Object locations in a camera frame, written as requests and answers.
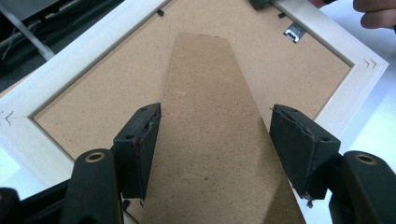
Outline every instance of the hardboard backing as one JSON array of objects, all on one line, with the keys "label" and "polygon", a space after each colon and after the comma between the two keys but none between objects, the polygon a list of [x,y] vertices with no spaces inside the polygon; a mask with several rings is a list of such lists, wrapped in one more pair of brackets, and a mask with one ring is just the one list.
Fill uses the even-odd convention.
[{"label": "hardboard backing", "polygon": [[277,223],[303,218],[233,50],[177,38],[142,223]]},{"label": "hardboard backing", "polygon": [[291,21],[274,7],[258,12],[248,0],[175,0],[163,10],[35,116],[73,158],[111,147],[139,107],[163,99],[179,33],[229,40],[267,127],[274,104],[313,118],[349,69],[310,35],[298,44],[283,36]]}]

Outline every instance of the metal clip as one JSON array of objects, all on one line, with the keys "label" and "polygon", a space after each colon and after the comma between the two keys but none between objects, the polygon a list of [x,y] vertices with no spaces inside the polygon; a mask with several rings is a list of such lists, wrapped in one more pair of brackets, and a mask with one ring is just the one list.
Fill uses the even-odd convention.
[{"label": "metal clip", "polygon": [[294,22],[283,34],[294,43],[297,43],[305,33],[306,30]]}]

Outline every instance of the white surface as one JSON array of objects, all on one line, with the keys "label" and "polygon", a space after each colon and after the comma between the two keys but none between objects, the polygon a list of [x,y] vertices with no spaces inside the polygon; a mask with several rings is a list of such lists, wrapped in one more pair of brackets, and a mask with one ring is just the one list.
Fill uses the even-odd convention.
[{"label": "white surface", "polygon": [[25,199],[32,194],[44,189],[25,169],[20,167],[0,146],[0,172],[1,188],[18,188],[20,199]]},{"label": "white surface", "polygon": [[[352,0],[337,1],[322,11],[363,44],[389,62],[389,67],[364,101],[353,120],[337,136],[340,153],[360,150],[382,158],[396,171],[396,35],[388,29],[367,30],[361,27],[362,14],[353,10]],[[309,209],[300,203],[308,224],[332,223],[328,197],[314,202]]]}]

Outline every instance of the black plastic part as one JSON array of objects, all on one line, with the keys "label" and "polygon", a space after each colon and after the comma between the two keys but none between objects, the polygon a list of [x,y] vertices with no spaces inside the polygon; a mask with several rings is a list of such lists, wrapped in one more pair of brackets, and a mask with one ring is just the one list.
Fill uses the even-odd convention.
[{"label": "black plastic part", "polygon": [[250,4],[256,10],[264,9],[269,2],[269,0],[250,0]]},{"label": "black plastic part", "polygon": [[340,202],[334,195],[329,202],[332,224],[354,224],[356,222],[355,211],[352,206]]},{"label": "black plastic part", "polygon": [[0,223],[22,223],[21,202],[15,189],[0,189]]},{"label": "black plastic part", "polygon": [[114,158],[110,150],[95,149],[77,158],[60,223],[123,223]]},{"label": "black plastic part", "polygon": [[161,105],[147,105],[137,110],[114,138],[111,150],[124,198],[146,198],[160,120]]},{"label": "black plastic part", "polygon": [[329,4],[331,4],[331,3],[335,2],[335,1],[336,0],[324,0],[323,2],[324,2],[324,4],[329,5]]},{"label": "black plastic part", "polygon": [[283,19],[283,18],[287,17],[287,15],[284,12],[282,12],[282,13],[277,14],[277,17],[280,19]]},{"label": "black plastic part", "polygon": [[163,15],[165,15],[165,13],[164,13],[161,9],[158,9],[158,10],[157,10],[157,14],[158,14],[160,17],[162,17]]},{"label": "black plastic part", "polygon": [[396,223],[396,175],[375,155],[348,151],[343,179],[356,223]]},{"label": "black plastic part", "polygon": [[284,105],[273,108],[270,136],[300,197],[324,199],[326,164],[337,158],[341,142],[300,111]]},{"label": "black plastic part", "polygon": [[58,223],[69,180],[45,189],[21,202],[25,224]]},{"label": "black plastic part", "polygon": [[129,205],[131,205],[131,201],[129,201],[128,199],[125,199],[124,201],[122,201],[122,210],[126,211],[126,209],[129,207]]}]

